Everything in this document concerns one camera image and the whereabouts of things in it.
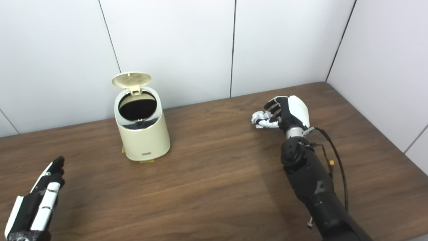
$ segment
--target robotic arm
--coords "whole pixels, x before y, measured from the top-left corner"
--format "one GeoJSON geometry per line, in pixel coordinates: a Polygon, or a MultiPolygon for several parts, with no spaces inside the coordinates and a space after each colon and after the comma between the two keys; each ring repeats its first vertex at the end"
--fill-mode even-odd
{"type": "Polygon", "coordinates": [[[50,241],[48,231],[57,195],[64,180],[64,158],[58,157],[42,172],[30,193],[18,196],[5,228],[7,241],[50,241]]]}
{"type": "Polygon", "coordinates": [[[308,108],[303,101],[296,96],[277,96],[264,109],[265,112],[253,114],[252,122],[257,128],[279,128],[285,133],[286,141],[281,145],[285,175],[311,214],[323,241],[373,241],[349,215],[347,197],[345,206],[339,201],[334,191],[333,168],[329,164],[330,173],[326,171],[313,149],[316,145],[306,139],[316,129],[333,144],[324,130],[310,127],[308,108]]]}

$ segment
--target trash can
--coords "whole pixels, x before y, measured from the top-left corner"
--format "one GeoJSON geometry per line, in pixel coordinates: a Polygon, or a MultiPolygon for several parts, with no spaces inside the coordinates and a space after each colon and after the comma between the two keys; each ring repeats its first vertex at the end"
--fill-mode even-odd
{"type": "Polygon", "coordinates": [[[126,72],[113,78],[113,85],[125,88],[114,102],[114,116],[126,157],[148,161],[165,155],[171,144],[161,100],[145,87],[150,75],[126,72]]]}

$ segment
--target trash can lid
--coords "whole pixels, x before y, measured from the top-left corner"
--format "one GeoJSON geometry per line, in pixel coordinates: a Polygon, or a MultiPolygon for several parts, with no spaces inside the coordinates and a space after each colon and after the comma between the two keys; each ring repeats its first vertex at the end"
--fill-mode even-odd
{"type": "Polygon", "coordinates": [[[111,81],[115,86],[130,88],[132,95],[139,94],[140,86],[150,82],[151,76],[141,72],[125,72],[116,75],[111,81]]]}

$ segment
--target white wall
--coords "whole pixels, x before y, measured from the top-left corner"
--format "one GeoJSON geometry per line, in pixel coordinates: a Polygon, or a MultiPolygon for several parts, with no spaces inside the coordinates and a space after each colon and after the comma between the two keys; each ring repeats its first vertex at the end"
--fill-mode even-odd
{"type": "Polygon", "coordinates": [[[428,124],[426,9],[358,0],[327,81],[402,151],[428,124]]]}
{"type": "Polygon", "coordinates": [[[420,236],[409,241],[428,241],[428,235],[420,236]]]}
{"type": "Polygon", "coordinates": [[[101,0],[122,72],[152,76],[164,108],[229,97],[234,0],[101,0]]]}
{"type": "Polygon", "coordinates": [[[16,135],[18,132],[0,111],[0,137],[16,135]]]}
{"type": "Polygon", "coordinates": [[[0,30],[0,109],[20,133],[113,117],[119,69],[98,1],[1,1],[0,30]]]}
{"type": "Polygon", "coordinates": [[[238,0],[232,96],[325,81],[354,0],[238,0]]]}

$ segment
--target wire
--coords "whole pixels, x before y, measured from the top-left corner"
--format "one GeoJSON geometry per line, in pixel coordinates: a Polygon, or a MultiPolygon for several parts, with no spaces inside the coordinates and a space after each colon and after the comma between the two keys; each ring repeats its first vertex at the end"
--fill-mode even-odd
{"type": "Polygon", "coordinates": [[[337,162],[339,163],[339,167],[340,167],[340,173],[342,174],[342,180],[343,180],[343,190],[345,193],[345,209],[348,211],[349,208],[349,201],[348,201],[348,184],[346,183],[346,176],[345,176],[345,170],[343,169],[343,164],[342,164],[342,160],[339,157],[339,153],[337,152],[336,147],[333,144],[333,141],[330,139],[330,137],[328,136],[327,132],[325,132],[325,130],[320,129],[318,127],[315,127],[315,130],[321,132],[321,134],[328,140],[328,142],[331,145],[331,148],[333,148],[334,154],[336,155],[337,158],[337,162]]]}
{"type": "Polygon", "coordinates": [[[330,165],[330,159],[327,157],[327,153],[325,151],[324,145],[323,144],[311,143],[310,148],[314,148],[314,147],[317,147],[317,146],[321,146],[322,147],[322,151],[324,152],[324,158],[325,158],[325,160],[327,162],[328,170],[330,171],[328,173],[328,175],[333,180],[333,166],[330,165]]]}

